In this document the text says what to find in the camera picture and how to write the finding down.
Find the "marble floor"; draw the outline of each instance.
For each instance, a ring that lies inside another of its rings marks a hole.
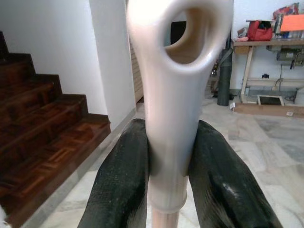
[[[144,118],[138,103],[135,118]],[[304,119],[232,113],[206,99],[200,119],[220,131],[248,165],[284,228],[304,228]],[[118,137],[41,228],[76,228],[97,173]],[[179,228],[199,228],[191,187],[181,209]],[[147,228],[151,227],[148,205]]]

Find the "wooden workbench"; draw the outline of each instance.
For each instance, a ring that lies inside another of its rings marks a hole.
[[[243,85],[241,90],[241,101],[248,103],[245,96],[245,89],[248,86],[273,86],[277,79],[268,78],[249,78],[249,70],[252,60],[254,48],[257,46],[297,46],[304,45],[304,39],[273,39],[271,41],[235,41],[232,40],[233,47],[247,46],[249,51],[247,53],[247,62],[244,71]],[[304,87],[304,80],[301,79],[284,79],[281,82],[284,87]]]

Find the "orange box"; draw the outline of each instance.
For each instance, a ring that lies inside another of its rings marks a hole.
[[[281,32],[304,30],[304,14],[283,17]]]

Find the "wooden stair step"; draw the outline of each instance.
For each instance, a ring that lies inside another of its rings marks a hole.
[[[0,88],[24,82],[33,73],[33,66],[27,56],[9,55],[0,61]]]
[[[109,121],[89,114],[0,179],[0,205],[20,227],[110,133]]]
[[[0,174],[79,122],[87,113],[85,98],[84,95],[63,96],[0,128]]]
[[[53,82],[27,81],[0,88],[0,127],[56,99]]]

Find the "white wall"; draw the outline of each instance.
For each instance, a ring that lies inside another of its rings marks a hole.
[[[135,108],[125,0],[90,0],[90,5],[104,95],[114,129]]]
[[[37,73],[59,74],[64,93],[107,114],[89,0],[1,0],[0,30],[10,52],[30,53]]]
[[[232,38],[237,37],[237,31],[248,26],[247,19],[273,19],[273,12],[281,7],[300,2],[300,9],[304,9],[304,0],[234,0],[234,18],[232,26]],[[235,55],[233,59],[231,89],[240,89],[245,70],[247,56]],[[250,69],[250,77],[261,78],[263,74],[269,74],[271,78],[279,78],[280,62],[276,61],[276,53],[266,50],[266,47],[256,48]],[[290,70],[283,67],[283,78],[303,78],[304,68],[296,67]]]

